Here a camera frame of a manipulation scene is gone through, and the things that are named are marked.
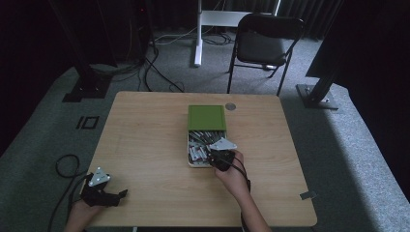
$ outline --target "black curtain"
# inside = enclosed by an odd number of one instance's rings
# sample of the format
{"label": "black curtain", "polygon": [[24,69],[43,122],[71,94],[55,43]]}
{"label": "black curtain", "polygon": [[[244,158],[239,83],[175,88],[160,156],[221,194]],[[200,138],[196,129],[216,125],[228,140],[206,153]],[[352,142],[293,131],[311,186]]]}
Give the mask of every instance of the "black curtain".
{"label": "black curtain", "polygon": [[307,76],[348,89],[410,198],[410,1],[345,0]]}
{"label": "black curtain", "polygon": [[71,66],[46,1],[0,3],[0,157],[56,77]]}

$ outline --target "human hand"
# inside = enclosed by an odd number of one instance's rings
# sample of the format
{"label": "human hand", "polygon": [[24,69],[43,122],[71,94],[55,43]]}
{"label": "human hand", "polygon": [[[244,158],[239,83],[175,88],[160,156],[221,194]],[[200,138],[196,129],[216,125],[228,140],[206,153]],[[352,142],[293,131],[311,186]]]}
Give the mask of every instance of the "human hand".
{"label": "human hand", "polygon": [[[232,164],[237,166],[243,172],[245,172],[244,167],[241,165],[241,163],[244,163],[244,155],[242,155],[242,153],[236,150],[232,150],[232,152],[235,153],[235,158],[236,158],[233,160]],[[229,169],[224,172],[218,170],[215,167],[214,169],[215,169],[215,175],[222,181],[226,189],[236,199],[241,198],[241,196],[243,195],[249,194],[247,181],[239,170],[233,167],[229,167]]]}
{"label": "human hand", "polygon": [[75,202],[64,232],[82,232],[93,217],[105,208],[105,206],[89,206],[83,200]]}

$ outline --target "black mount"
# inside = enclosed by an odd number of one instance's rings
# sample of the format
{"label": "black mount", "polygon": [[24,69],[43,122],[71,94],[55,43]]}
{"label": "black mount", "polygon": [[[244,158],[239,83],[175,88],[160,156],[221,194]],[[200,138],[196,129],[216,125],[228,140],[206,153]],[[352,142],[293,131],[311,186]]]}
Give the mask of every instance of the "black mount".
{"label": "black mount", "polygon": [[338,110],[338,105],[330,92],[327,91],[316,97],[317,85],[298,84],[296,88],[306,108]]}
{"label": "black mount", "polygon": [[106,193],[103,189],[108,182],[101,183],[90,187],[89,183],[93,178],[94,174],[91,173],[86,177],[84,188],[82,189],[81,198],[89,206],[118,206],[120,199],[127,195],[128,190],[125,189],[118,194]]}
{"label": "black mount", "polygon": [[111,82],[111,75],[94,73],[96,80],[91,85],[84,81],[87,77],[80,77],[74,85],[72,92],[66,94],[63,102],[81,102],[82,99],[103,99]]}

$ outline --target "wooden table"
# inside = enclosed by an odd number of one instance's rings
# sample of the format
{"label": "wooden table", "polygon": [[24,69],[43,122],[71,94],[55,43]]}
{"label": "wooden table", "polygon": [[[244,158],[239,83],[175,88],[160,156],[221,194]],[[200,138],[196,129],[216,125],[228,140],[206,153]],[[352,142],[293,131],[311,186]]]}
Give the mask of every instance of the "wooden table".
{"label": "wooden table", "polygon": [[128,189],[93,226],[241,226],[240,209],[212,168],[188,165],[189,104],[225,109],[228,139],[245,156],[251,194],[271,226],[316,223],[286,118],[276,96],[120,92],[89,172],[111,175],[105,190]]}

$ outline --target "box of parts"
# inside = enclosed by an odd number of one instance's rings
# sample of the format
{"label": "box of parts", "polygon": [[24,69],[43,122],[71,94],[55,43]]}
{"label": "box of parts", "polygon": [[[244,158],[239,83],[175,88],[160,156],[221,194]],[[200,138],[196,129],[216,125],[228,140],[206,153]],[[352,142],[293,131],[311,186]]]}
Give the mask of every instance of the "box of parts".
{"label": "box of parts", "polygon": [[222,105],[189,105],[188,164],[211,167],[209,145],[226,138],[225,114]]}

